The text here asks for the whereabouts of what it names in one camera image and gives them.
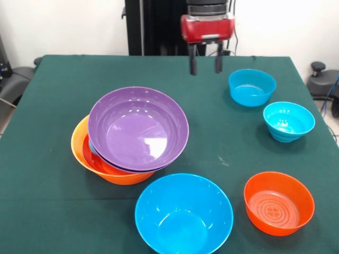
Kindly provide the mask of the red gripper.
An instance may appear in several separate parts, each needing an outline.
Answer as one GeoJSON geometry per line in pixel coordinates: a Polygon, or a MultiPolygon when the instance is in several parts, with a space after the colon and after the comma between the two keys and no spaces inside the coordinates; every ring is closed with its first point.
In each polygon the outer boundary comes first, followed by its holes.
{"type": "MultiPolygon", "coordinates": [[[[208,41],[224,41],[231,38],[235,17],[231,13],[216,16],[181,16],[181,33],[184,41],[188,43],[190,74],[197,75],[197,43],[208,41]]],[[[217,42],[215,58],[215,72],[222,72],[223,42],[217,42]]]]}

